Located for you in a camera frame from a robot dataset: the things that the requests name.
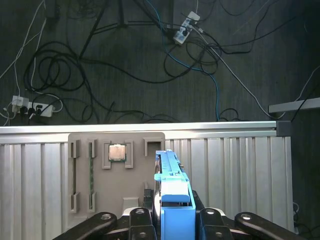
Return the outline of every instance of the screw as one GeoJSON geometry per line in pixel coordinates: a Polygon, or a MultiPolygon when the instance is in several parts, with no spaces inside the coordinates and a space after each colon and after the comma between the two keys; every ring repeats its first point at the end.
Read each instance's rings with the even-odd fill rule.
{"type": "Polygon", "coordinates": [[[212,215],[212,214],[215,213],[212,209],[207,209],[207,210],[205,210],[205,212],[206,212],[207,214],[210,214],[210,215],[212,215]]]}
{"type": "Polygon", "coordinates": [[[146,235],[147,235],[147,234],[146,234],[145,232],[140,232],[140,234],[139,234],[139,235],[140,235],[140,238],[143,238],[143,239],[144,239],[144,238],[146,237],[146,235]]]}
{"type": "Polygon", "coordinates": [[[111,218],[111,215],[110,214],[103,214],[102,216],[101,216],[101,219],[102,220],[109,220],[111,218]]]}
{"type": "Polygon", "coordinates": [[[241,214],[241,218],[243,218],[244,220],[251,220],[251,216],[248,214],[241,214]]]}
{"type": "Polygon", "coordinates": [[[217,232],[215,233],[215,235],[216,235],[218,238],[222,238],[222,237],[223,237],[222,233],[219,232],[219,231],[217,231],[217,232]]]}
{"type": "Polygon", "coordinates": [[[144,214],[145,211],[143,209],[138,209],[135,211],[136,214],[144,214]]]}

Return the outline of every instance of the gray metal beam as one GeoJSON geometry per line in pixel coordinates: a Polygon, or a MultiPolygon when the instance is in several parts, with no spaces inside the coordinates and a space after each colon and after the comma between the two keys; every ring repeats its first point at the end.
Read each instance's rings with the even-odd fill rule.
{"type": "MultiPolygon", "coordinates": [[[[286,102],[281,104],[269,105],[269,113],[283,113],[283,112],[290,112],[296,111],[301,106],[304,100],[300,101],[292,101],[286,102]]],[[[320,97],[308,99],[302,105],[300,110],[311,110],[311,109],[320,109],[320,97]]]]}

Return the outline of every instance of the electrical outlet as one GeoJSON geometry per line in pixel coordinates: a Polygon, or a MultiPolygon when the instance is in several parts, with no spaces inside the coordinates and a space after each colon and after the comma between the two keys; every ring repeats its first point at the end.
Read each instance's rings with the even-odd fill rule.
{"type": "Polygon", "coordinates": [[[12,112],[13,113],[20,113],[20,109],[22,107],[26,107],[28,110],[34,108],[35,111],[37,110],[41,110],[44,111],[41,113],[41,117],[47,117],[47,118],[51,118],[53,115],[53,111],[54,111],[54,106],[49,105],[48,104],[44,104],[44,103],[40,103],[40,102],[34,102],[32,103],[32,101],[29,101],[28,98],[22,97],[22,96],[13,96],[12,97],[12,112]]]}
{"type": "Polygon", "coordinates": [[[29,110],[29,109],[32,109],[32,107],[34,108],[35,111],[37,111],[38,109],[43,111],[43,109],[45,109],[41,113],[41,115],[40,115],[41,117],[47,117],[47,118],[51,118],[52,117],[54,106],[52,106],[52,105],[48,106],[48,104],[39,103],[39,102],[34,102],[32,104],[32,101],[30,101],[27,108],[29,110]]]}
{"type": "Polygon", "coordinates": [[[200,16],[191,11],[188,15],[188,17],[184,20],[182,23],[180,30],[176,32],[176,34],[173,37],[173,40],[176,44],[182,45],[190,35],[192,31],[192,26],[190,25],[191,21],[194,21],[193,24],[197,24],[197,22],[200,20],[200,16]]]}

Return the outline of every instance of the blue cable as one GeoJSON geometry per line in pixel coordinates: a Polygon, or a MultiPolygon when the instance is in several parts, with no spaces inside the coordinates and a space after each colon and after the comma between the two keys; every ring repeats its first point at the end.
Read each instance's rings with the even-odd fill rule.
{"type": "MultiPolygon", "coordinates": [[[[165,41],[164,41],[164,31],[163,31],[163,28],[162,28],[162,24],[161,24],[161,19],[160,19],[160,15],[158,13],[158,11],[156,10],[156,8],[151,4],[151,2],[149,2],[148,0],[145,0],[154,10],[157,18],[158,18],[158,21],[159,21],[159,25],[160,25],[160,30],[161,30],[161,38],[162,38],[162,45],[163,45],[163,48],[164,50],[166,51],[166,53],[169,55],[170,58],[172,58],[174,61],[176,61],[177,63],[181,64],[182,66],[185,66],[186,68],[190,68],[190,66],[188,66],[187,64],[181,62],[180,60],[176,59],[174,56],[171,55],[170,52],[168,52],[166,46],[165,46],[165,41]]],[[[216,79],[214,78],[214,76],[200,68],[196,68],[196,67],[192,67],[191,68],[192,70],[195,70],[195,71],[199,71],[199,72],[204,72],[205,74],[207,74],[210,78],[212,78],[213,82],[214,82],[214,85],[215,85],[215,89],[216,89],[216,104],[215,104],[215,114],[216,114],[216,119],[218,120],[218,122],[220,121],[219,119],[219,111],[218,111],[218,103],[219,103],[219,88],[218,88],[218,84],[217,84],[217,81],[216,79]]]]}

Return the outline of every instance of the metal stand leg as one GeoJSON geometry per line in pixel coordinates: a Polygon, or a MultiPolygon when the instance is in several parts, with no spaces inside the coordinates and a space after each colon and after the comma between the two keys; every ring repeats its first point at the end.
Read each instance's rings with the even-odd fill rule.
{"type": "MultiPolygon", "coordinates": [[[[101,7],[101,10],[99,12],[99,15],[90,31],[90,34],[89,36],[87,37],[86,41],[85,41],[85,44],[80,52],[80,55],[79,55],[79,59],[81,59],[84,54],[85,54],[85,51],[87,50],[87,47],[92,39],[92,37],[95,35],[95,34],[100,34],[100,33],[103,33],[103,32],[106,32],[108,30],[111,30],[111,29],[116,29],[116,28],[126,28],[127,26],[148,26],[148,25],[151,25],[151,24],[154,24],[156,25],[159,29],[162,28],[162,26],[160,25],[160,23],[158,22],[157,19],[154,19],[154,16],[152,14],[150,14],[145,8],[144,6],[141,5],[141,3],[139,2],[139,0],[133,0],[134,3],[144,12],[145,15],[148,16],[148,18],[151,20],[150,23],[138,23],[139,21],[131,21],[132,24],[128,24],[126,19],[125,19],[125,11],[124,11],[124,6],[123,6],[123,2],[122,0],[118,0],[118,7],[119,7],[119,21],[120,23],[114,23],[114,24],[110,24],[110,25],[107,25],[107,26],[103,26],[103,27],[98,27],[99,23],[100,23],[100,20],[102,18],[102,16],[104,15],[105,13],[105,10],[106,10],[106,7],[107,7],[107,1],[108,0],[104,0],[104,3],[103,3],[103,6],[101,7]]],[[[167,37],[171,37],[169,35],[168,32],[166,32],[165,29],[162,29],[164,31],[164,34],[167,36],[167,37]]]]}
{"type": "Polygon", "coordinates": [[[99,12],[99,15],[98,15],[98,17],[97,17],[97,19],[96,19],[96,21],[95,21],[95,23],[94,23],[94,25],[93,25],[93,27],[91,29],[91,32],[90,32],[88,38],[86,39],[85,44],[84,44],[84,46],[83,46],[83,48],[81,50],[81,53],[79,55],[79,59],[81,59],[83,57],[83,55],[84,55],[84,53],[85,53],[85,51],[86,51],[86,49],[87,49],[92,37],[93,37],[93,35],[95,34],[95,31],[96,31],[96,29],[97,29],[97,27],[98,27],[98,25],[100,23],[100,20],[101,20],[102,16],[105,13],[105,10],[106,10],[106,7],[107,7],[107,1],[108,0],[104,0],[104,3],[103,3],[103,6],[102,6],[102,8],[101,8],[101,10],[99,12]]]}

